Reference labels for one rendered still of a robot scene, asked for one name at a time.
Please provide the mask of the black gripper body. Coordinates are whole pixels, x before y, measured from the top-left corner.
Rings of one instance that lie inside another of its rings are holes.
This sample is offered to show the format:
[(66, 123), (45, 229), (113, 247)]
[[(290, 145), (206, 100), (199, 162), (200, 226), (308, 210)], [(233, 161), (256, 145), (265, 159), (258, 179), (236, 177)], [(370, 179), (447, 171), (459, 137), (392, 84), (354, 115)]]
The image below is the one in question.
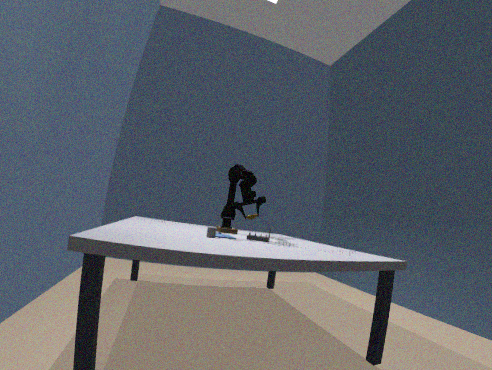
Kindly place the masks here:
[[(246, 193), (250, 193), (251, 189), (246, 189), (246, 190), (241, 191), (241, 193), (242, 193), (242, 198), (243, 198), (243, 192), (245, 192), (245, 191), (246, 191)], [(251, 191), (251, 192), (252, 192), (252, 191)], [(253, 200), (253, 199), (247, 199), (247, 200), (244, 200), (242, 203), (239, 203), (239, 202), (233, 202), (233, 203), (232, 203), (232, 208), (233, 208), (233, 209), (237, 209), (237, 207), (240, 207), (240, 206), (249, 205), (249, 204), (254, 204), (254, 203), (256, 203), (256, 204), (257, 204), (257, 203), (260, 203), (260, 202), (262, 202), (262, 203), (266, 203), (266, 198), (265, 198), (264, 196), (262, 196), (262, 197), (258, 197), (258, 199), (256, 199), (256, 200)], [(245, 203), (246, 203), (246, 204), (245, 204)]]

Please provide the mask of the white cylinder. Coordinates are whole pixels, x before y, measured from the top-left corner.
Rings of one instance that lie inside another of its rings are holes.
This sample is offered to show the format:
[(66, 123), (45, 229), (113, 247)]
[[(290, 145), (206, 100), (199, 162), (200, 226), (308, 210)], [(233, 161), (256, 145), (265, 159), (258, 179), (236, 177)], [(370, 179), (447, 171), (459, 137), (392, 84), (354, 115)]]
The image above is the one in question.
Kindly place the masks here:
[(216, 238), (215, 233), (216, 233), (216, 227), (208, 226), (207, 237)]

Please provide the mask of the grey dish rack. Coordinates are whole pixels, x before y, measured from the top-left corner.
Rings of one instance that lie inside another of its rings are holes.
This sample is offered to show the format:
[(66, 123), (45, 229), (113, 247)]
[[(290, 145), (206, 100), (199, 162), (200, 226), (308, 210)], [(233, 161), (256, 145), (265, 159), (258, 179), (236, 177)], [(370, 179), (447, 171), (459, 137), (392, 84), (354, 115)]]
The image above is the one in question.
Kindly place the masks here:
[(255, 235), (251, 235), (251, 233), (249, 233), (247, 235), (247, 238), (246, 239), (269, 242), (270, 241), (270, 232), (271, 232), (271, 228), (270, 228), (270, 231), (269, 231), (269, 237), (267, 237), (267, 235), (266, 235), (266, 237), (265, 236), (262, 236), (262, 233), (261, 233), (260, 236), (256, 235), (256, 233), (255, 233)]

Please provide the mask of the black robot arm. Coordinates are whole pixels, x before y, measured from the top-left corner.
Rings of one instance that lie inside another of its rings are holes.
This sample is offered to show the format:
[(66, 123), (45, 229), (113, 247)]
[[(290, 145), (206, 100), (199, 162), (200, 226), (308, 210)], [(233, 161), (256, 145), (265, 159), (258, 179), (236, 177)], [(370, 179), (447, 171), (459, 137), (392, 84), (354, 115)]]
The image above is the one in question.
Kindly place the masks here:
[[(243, 181), (240, 181), (239, 184), (241, 191), (243, 191), (246, 189), (251, 189), (251, 187), (257, 182), (257, 179), (253, 175), (252, 171), (246, 170), (242, 165), (239, 164), (235, 164), (235, 166), (231, 167), (228, 175), (230, 180), (228, 200), (221, 213), (221, 218), (223, 219), (222, 228), (232, 229), (230, 228), (231, 220), (234, 220), (236, 215), (235, 209), (232, 208), (232, 203), (234, 202), (235, 198), (237, 182), (240, 179), (243, 179)], [(250, 193), (246, 193), (246, 191), (243, 192), (243, 201), (247, 199), (254, 200), (254, 197), (256, 197), (256, 191), (250, 191)]]

